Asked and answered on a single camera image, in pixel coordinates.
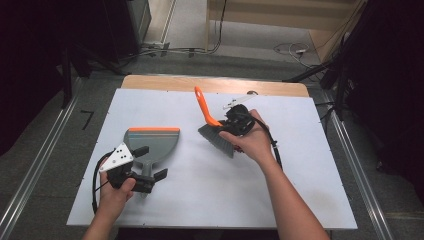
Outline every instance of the white table surface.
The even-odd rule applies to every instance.
[[[211,115],[237,94],[204,93]],[[278,141],[284,171],[326,229],[357,225],[313,100],[256,96],[257,109]],[[193,92],[117,89],[69,215],[68,225],[93,218],[91,184],[96,162],[121,142],[130,127],[179,127],[178,144],[153,172],[168,168],[142,199],[136,193],[116,222],[120,226],[170,228],[275,228],[268,190],[257,164],[245,154],[233,159],[197,130],[205,124]]]

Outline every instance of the white bracket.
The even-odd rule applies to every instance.
[[[99,172],[105,172],[126,163],[132,162],[134,157],[125,143],[121,143],[100,167]]]

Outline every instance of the orange plastic part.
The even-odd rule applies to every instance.
[[[196,94],[197,101],[199,102],[200,109],[202,110],[203,116],[205,117],[206,123],[210,126],[220,127],[222,124],[215,120],[209,114],[208,105],[206,104],[205,98],[203,97],[203,92],[200,87],[194,87],[194,93]]]
[[[128,129],[130,132],[134,131],[157,131],[157,132],[179,132],[179,128],[173,127],[132,127]]]

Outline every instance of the black device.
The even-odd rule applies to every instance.
[[[94,169],[93,185],[92,185],[92,198],[93,198],[92,207],[93,207],[94,213],[97,212],[96,191],[98,189],[100,189],[103,185],[110,183],[110,185],[113,188],[119,189],[122,186],[122,184],[125,182],[125,180],[127,180],[128,178],[134,178],[136,180],[136,183],[135,183],[132,191],[140,192],[140,193],[151,193],[153,187],[155,186],[155,183],[166,178],[166,176],[168,174],[168,169],[165,168],[165,169],[155,173],[153,175],[153,177],[139,175],[139,174],[135,173],[134,171],[132,171],[133,161],[130,161],[130,162],[127,162],[123,165],[120,165],[118,167],[115,167],[115,168],[112,168],[112,169],[106,171],[108,181],[106,183],[103,183],[103,185],[101,185],[99,188],[96,188],[97,172],[100,169],[100,165],[102,164],[102,162],[106,158],[111,156],[112,153],[115,152],[115,151],[119,151],[119,150],[115,149],[112,152],[105,154],[97,162],[96,168]],[[135,159],[135,158],[141,157],[141,156],[149,153],[149,147],[143,146],[143,147],[140,147],[140,148],[133,150],[133,151],[130,150],[130,152],[133,155],[133,158]]]

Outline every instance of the black mechanical part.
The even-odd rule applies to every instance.
[[[143,156],[147,154],[148,152],[149,152],[149,147],[147,146],[144,146],[132,151],[135,157]],[[119,189],[122,186],[122,184],[125,182],[125,180],[127,180],[128,178],[134,178],[136,180],[136,183],[132,191],[141,192],[141,193],[151,193],[155,183],[166,178],[168,174],[168,169],[164,169],[154,174],[153,177],[142,176],[133,172],[131,170],[132,166],[133,166],[133,162],[129,162],[122,166],[119,166],[107,171],[107,179],[110,185],[112,185],[113,188]]]
[[[235,136],[246,135],[255,125],[255,120],[250,115],[249,110],[242,104],[232,107],[226,113],[226,116],[228,119],[221,122],[223,124],[221,130]]]

